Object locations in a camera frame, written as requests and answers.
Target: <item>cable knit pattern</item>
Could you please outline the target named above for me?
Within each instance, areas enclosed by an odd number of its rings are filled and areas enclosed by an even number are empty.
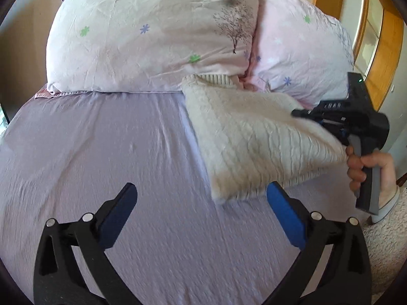
[[[237,90],[225,75],[190,75],[182,90],[217,203],[294,186],[346,160],[339,141],[313,121],[292,118],[301,105],[281,93]]]
[[[397,204],[382,221],[364,226],[372,267],[372,293],[384,292],[407,259],[407,195],[400,194]]]

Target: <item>tree print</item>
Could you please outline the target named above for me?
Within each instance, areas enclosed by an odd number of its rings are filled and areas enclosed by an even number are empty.
[[[250,43],[253,32],[253,13],[251,8],[239,0],[225,0],[222,12],[213,18],[218,25],[219,35],[226,35],[233,42],[233,53],[239,41]]]

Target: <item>blue gripper pad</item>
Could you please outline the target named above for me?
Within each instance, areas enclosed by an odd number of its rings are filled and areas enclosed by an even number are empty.
[[[267,201],[290,243],[303,250],[307,243],[304,223],[306,215],[309,215],[307,209],[299,200],[291,199],[276,181],[270,183],[267,187]]]

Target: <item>finger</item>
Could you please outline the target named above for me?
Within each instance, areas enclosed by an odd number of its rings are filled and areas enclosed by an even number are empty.
[[[354,169],[354,170],[361,170],[364,166],[360,157],[358,157],[356,155],[351,155],[348,157],[347,165],[349,168]]]
[[[360,188],[360,182],[351,181],[351,182],[349,183],[349,188],[350,188],[353,192],[357,191],[357,190]]]
[[[347,147],[346,147],[346,154],[348,155],[348,156],[351,156],[351,155],[353,155],[353,153],[355,152],[354,150],[353,150],[353,147],[351,146],[351,145],[348,145]]]
[[[361,170],[348,169],[347,170],[347,175],[353,181],[363,182],[363,181],[366,180],[366,173],[362,172]]]
[[[370,155],[361,157],[361,162],[366,167],[374,167],[379,165],[380,167],[394,166],[393,157],[390,154],[376,151]]]

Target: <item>bed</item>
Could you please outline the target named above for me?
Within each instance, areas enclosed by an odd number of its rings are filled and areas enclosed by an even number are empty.
[[[2,1],[3,13],[12,1]],[[136,185],[139,200],[107,256],[145,304],[261,304],[298,254],[264,197],[213,203],[181,93],[30,99],[1,141],[5,303],[33,300],[33,265],[48,218],[68,222],[95,212],[127,182]],[[288,194],[331,220],[363,221],[347,185],[340,165]]]

